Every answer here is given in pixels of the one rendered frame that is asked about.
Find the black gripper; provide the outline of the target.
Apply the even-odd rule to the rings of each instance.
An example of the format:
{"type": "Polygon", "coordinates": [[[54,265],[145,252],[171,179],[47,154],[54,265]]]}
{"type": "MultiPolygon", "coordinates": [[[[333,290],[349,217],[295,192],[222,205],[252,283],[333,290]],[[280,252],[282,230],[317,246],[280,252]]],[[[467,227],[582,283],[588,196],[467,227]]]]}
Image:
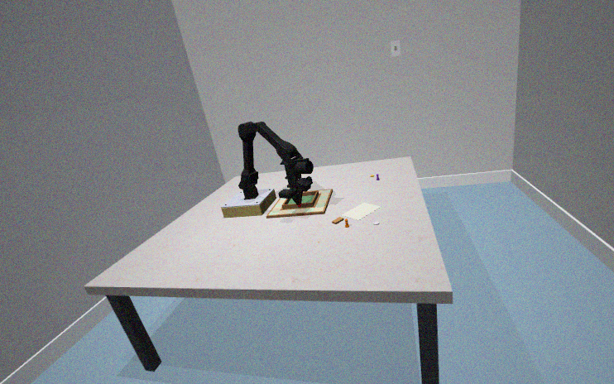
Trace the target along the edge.
{"type": "Polygon", "coordinates": [[[301,200],[302,200],[302,194],[303,194],[303,190],[297,189],[295,190],[294,188],[294,180],[297,178],[297,180],[300,178],[301,174],[295,174],[295,175],[286,175],[285,179],[288,180],[288,185],[287,189],[283,189],[282,191],[279,192],[279,198],[283,198],[283,199],[289,199],[292,198],[295,203],[297,205],[301,204],[301,200]],[[300,201],[299,201],[300,200],[300,201]]]}

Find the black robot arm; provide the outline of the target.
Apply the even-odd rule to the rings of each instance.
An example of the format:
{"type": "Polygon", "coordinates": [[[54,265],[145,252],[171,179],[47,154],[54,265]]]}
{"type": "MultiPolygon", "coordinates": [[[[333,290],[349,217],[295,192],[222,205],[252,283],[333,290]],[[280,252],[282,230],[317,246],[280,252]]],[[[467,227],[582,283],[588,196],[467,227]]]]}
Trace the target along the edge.
{"type": "MultiPolygon", "coordinates": [[[[253,161],[253,140],[256,132],[259,132],[270,144],[282,159],[281,165],[285,165],[287,175],[311,174],[314,166],[309,158],[302,159],[303,156],[296,150],[296,147],[289,142],[283,141],[278,137],[264,122],[245,122],[238,126],[238,134],[242,139],[243,164],[244,169],[241,173],[239,188],[243,190],[244,200],[255,199],[259,194],[256,188],[258,171],[254,169],[253,161]],[[295,157],[296,156],[296,157],[295,157]],[[293,158],[295,157],[295,158],[293,158]],[[293,159],[291,159],[293,158],[293,159]]],[[[297,178],[294,180],[295,190],[308,191],[313,184],[312,178],[297,178]],[[298,188],[297,188],[298,187],[298,188]]]]}

